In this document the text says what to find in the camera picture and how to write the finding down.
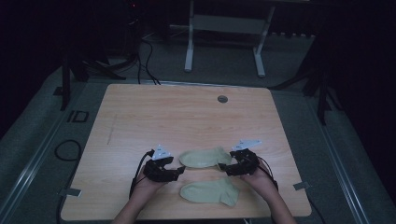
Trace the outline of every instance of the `wooden table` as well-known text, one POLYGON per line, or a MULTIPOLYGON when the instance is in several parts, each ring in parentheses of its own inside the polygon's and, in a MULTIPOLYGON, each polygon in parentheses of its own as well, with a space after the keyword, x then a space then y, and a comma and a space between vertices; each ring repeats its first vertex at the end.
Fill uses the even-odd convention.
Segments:
MULTIPOLYGON (((295 190, 299 172, 271 92, 259 88, 211 86, 109 85, 92 127, 62 211, 65 220, 112 219, 128 201, 137 165, 159 144, 175 157, 167 169, 181 164, 178 156, 191 149, 224 147, 240 139, 260 139, 251 148, 270 164, 279 192, 294 216, 311 213, 305 191, 295 190), (220 103, 224 95, 227 103, 220 103)), ((191 203, 179 196, 193 181, 227 176, 217 168, 186 169, 177 182, 157 192, 138 219, 269 217, 266 202, 238 177, 235 207, 223 203, 191 203)))

